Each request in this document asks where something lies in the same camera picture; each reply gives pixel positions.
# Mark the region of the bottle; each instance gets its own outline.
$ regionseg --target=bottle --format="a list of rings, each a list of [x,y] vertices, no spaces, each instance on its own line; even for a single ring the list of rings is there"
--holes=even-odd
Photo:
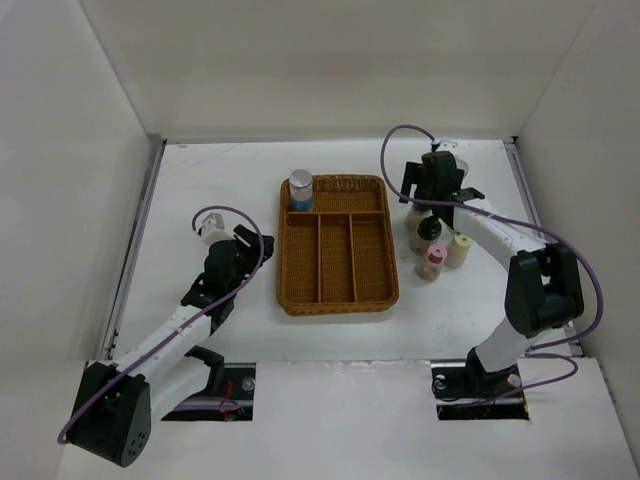
[[[462,170],[462,178],[469,173],[469,164],[456,155],[456,168]]]
[[[447,258],[447,249],[444,245],[434,243],[429,247],[427,254],[416,265],[416,273],[418,276],[427,281],[433,282],[440,276],[440,267]]]
[[[313,177],[306,170],[295,170],[289,176],[291,208],[308,212],[313,208]]]
[[[436,243],[438,237],[442,233],[442,225],[435,215],[431,215],[423,219],[409,241],[411,251],[416,255],[423,257],[429,247]]]
[[[471,245],[473,245],[473,240],[458,233],[447,246],[448,256],[445,265],[449,268],[460,268],[467,259]]]
[[[429,207],[412,203],[409,211],[407,212],[407,216],[404,219],[404,224],[407,227],[407,230],[409,230],[410,232],[415,232],[420,221],[426,218],[428,215]]]

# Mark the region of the screw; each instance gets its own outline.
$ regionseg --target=screw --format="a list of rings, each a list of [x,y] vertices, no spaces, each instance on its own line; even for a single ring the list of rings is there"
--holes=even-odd
[[[512,373],[507,377],[507,382],[516,388],[520,388],[522,386],[522,380],[520,380],[520,377],[515,373]]]
[[[445,388],[447,388],[447,385],[444,383],[444,381],[444,375],[436,375],[436,378],[433,380],[433,386],[436,387],[437,390],[444,390]]]
[[[256,381],[253,377],[244,377],[242,379],[242,389],[246,392],[250,392],[256,388]]]

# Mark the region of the silver cap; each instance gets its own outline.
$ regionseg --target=silver cap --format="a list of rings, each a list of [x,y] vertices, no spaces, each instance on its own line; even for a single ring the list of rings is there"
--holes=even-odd
[[[305,188],[311,185],[313,177],[307,170],[296,170],[289,177],[289,184],[295,188]]]

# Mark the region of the black cap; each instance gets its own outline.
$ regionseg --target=black cap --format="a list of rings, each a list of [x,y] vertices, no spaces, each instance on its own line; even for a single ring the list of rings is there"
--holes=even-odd
[[[418,224],[418,235],[423,240],[435,240],[442,233],[442,225],[435,215],[423,219]]]

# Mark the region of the cable connector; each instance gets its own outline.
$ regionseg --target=cable connector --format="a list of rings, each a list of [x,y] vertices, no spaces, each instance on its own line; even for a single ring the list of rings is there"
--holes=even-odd
[[[224,231],[224,220],[219,213],[211,213],[205,217],[200,230],[198,230],[198,235],[200,235],[202,243],[208,247],[223,240],[233,240],[233,238]]]

